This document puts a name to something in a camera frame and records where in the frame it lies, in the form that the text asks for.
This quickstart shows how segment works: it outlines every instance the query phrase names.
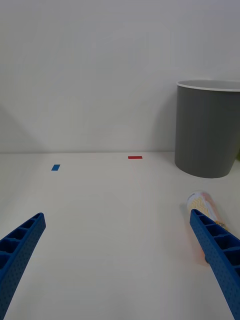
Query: gray bin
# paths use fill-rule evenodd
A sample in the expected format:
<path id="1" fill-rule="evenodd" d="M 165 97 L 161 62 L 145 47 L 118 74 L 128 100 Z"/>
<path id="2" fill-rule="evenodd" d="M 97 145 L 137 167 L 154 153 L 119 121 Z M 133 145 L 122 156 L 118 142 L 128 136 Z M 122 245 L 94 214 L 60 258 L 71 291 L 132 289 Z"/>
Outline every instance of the gray bin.
<path id="1" fill-rule="evenodd" d="M 231 170 L 240 149 L 240 82 L 177 83 L 175 164 L 203 178 Z"/>

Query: white wall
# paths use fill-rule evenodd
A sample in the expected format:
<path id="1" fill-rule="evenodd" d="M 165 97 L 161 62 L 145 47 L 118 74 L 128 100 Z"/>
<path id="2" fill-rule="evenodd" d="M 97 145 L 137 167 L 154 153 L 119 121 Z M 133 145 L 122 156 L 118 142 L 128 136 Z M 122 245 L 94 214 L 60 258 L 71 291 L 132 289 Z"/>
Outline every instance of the white wall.
<path id="1" fill-rule="evenodd" d="M 173 150 L 177 80 L 240 80 L 240 3 L 0 2 L 0 152 Z"/>

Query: gray trash can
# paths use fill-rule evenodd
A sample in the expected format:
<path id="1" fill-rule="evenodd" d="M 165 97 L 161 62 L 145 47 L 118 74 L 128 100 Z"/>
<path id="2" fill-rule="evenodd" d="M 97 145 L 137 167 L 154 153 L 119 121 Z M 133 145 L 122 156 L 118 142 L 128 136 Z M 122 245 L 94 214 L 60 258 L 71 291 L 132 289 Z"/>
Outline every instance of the gray trash can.
<path id="1" fill-rule="evenodd" d="M 175 164 L 203 178 L 226 176 L 240 149 L 240 82 L 177 83 Z"/>

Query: trash can rim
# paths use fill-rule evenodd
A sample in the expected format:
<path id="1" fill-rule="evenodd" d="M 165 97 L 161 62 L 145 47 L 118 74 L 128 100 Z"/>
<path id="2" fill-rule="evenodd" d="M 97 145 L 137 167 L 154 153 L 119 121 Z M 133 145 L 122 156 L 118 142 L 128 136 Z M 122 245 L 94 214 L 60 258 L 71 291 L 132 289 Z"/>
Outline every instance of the trash can rim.
<path id="1" fill-rule="evenodd" d="M 189 89 L 222 92 L 240 92 L 240 81 L 196 79 L 178 81 L 176 84 L 179 87 Z"/>

